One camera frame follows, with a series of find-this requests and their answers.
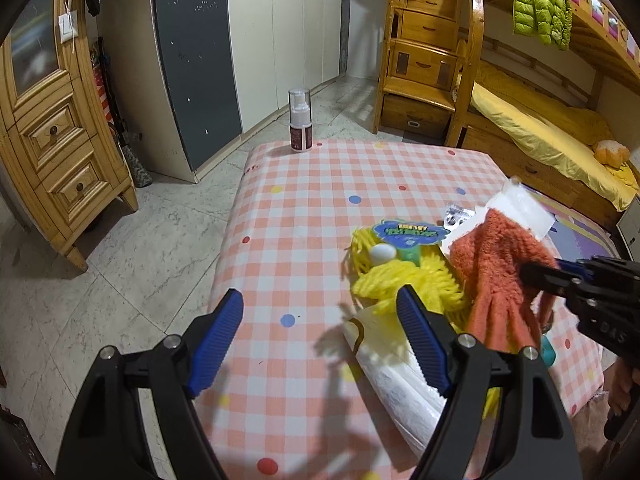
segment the yellow bedsheet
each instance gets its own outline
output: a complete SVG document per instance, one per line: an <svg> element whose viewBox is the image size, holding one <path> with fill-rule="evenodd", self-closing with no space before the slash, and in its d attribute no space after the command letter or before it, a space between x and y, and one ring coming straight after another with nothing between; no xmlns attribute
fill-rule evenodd
<svg viewBox="0 0 640 480"><path fill-rule="evenodd" d="M620 170L603 166L587 145L613 138L596 112L567 107L484 61L471 103L531 158L585 183L618 211L624 211L636 195L638 183L628 165Z"/></svg>

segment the white card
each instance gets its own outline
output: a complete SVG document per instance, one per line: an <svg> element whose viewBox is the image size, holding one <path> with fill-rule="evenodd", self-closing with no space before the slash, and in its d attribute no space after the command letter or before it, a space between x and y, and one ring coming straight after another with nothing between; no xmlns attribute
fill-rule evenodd
<svg viewBox="0 0 640 480"><path fill-rule="evenodd" d="M75 10L58 16L60 27L60 43L78 37L78 13Z"/></svg>

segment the screw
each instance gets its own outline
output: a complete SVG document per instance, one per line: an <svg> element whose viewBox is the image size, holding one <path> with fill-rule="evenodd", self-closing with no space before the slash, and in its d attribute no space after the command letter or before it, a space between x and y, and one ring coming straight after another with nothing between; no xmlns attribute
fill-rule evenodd
<svg viewBox="0 0 640 480"><path fill-rule="evenodd" d="M100 359L111 359L116 355L116 349L113 346L105 346L100 350Z"/></svg>
<svg viewBox="0 0 640 480"><path fill-rule="evenodd" d="M533 348L533 346L525 346L522 353L524 354L524 357L530 361L535 361L539 356L538 350Z"/></svg>
<svg viewBox="0 0 640 480"><path fill-rule="evenodd" d="M180 345L181 341L182 338L180 338L179 335L171 334L162 340L162 344L167 348L177 348Z"/></svg>
<svg viewBox="0 0 640 480"><path fill-rule="evenodd" d="M476 346L476 338L471 334L460 334L458 336L458 343L464 348L473 348Z"/></svg>

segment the hanging clothes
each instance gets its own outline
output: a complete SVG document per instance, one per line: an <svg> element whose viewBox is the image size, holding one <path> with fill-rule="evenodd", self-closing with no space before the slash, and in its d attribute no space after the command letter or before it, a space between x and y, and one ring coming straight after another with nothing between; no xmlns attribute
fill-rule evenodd
<svg viewBox="0 0 640 480"><path fill-rule="evenodd" d="M566 50L574 13L569 0L513 0L513 31Z"/></svg>

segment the pink checkered sheet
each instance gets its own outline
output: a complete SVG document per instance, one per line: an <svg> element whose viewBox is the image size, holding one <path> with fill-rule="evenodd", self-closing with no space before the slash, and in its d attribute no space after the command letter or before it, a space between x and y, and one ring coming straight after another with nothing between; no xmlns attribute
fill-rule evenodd
<svg viewBox="0 0 640 480"><path fill-rule="evenodd" d="M435 223L447 203L483 204L504 181L488 155L439 146L323 139L305 153L281 142L252 151L209 298L211 311L236 288L244 319L196 401L229 478L261 478L258 462L277 466L274 478L409 478L417 459L340 330L354 313L351 233L384 218ZM600 351L561 300L555 311L551 373L573 414L602 384Z"/></svg>

